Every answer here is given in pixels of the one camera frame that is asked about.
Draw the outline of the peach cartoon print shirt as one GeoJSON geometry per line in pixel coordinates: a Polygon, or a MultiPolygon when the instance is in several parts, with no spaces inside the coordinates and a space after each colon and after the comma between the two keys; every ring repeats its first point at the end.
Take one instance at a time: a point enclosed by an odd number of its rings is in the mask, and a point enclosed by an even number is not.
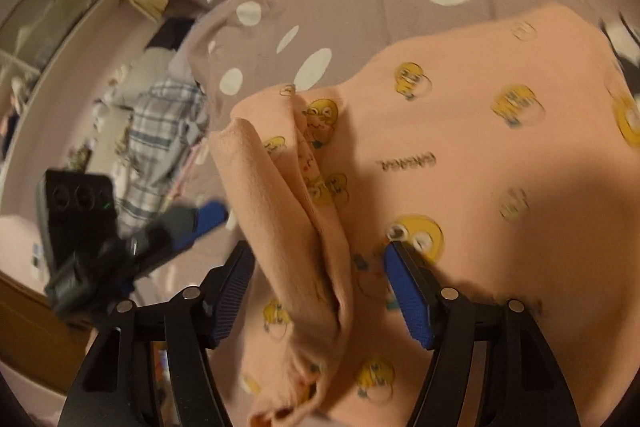
{"type": "Polygon", "coordinates": [[[389,46],[352,79],[239,103],[210,150],[259,273],[252,426],[408,421],[430,356],[383,251],[530,306],[585,426],[639,367],[639,111],[605,33],[562,5],[389,46]]]}

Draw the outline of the plaid grey blanket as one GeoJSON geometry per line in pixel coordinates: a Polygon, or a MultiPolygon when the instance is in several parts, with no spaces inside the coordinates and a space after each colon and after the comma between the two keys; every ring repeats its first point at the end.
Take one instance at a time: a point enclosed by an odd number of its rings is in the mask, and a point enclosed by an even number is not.
{"type": "Polygon", "coordinates": [[[165,76],[138,98],[124,150],[126,187],[116,197],[119,231],[140,229],[163,210],[206,124],[206,98],[192,82],[165,76]]]}

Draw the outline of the grey pillow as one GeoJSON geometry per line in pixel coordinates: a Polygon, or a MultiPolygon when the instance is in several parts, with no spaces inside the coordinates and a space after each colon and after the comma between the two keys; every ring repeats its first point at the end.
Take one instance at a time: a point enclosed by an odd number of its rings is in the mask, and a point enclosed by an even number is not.
{"type": "Polygon", "coordinates": [[[166,76],[176,52],[165,48],[147,48],[126,69],[124,77],[109,87],[102,101],[107,106],[133,109],[139,98],[166,76]]]}

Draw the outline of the white wall shelf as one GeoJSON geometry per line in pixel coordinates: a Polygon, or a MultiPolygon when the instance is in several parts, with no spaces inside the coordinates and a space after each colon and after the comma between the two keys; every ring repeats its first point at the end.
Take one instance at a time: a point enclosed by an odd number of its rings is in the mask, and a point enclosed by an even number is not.
{"type": "Polygon", "coordinates": [[[15,78],[32,89],[58,49],[102,0],[18,0],[1,23],[1,112],[15,78]]]}

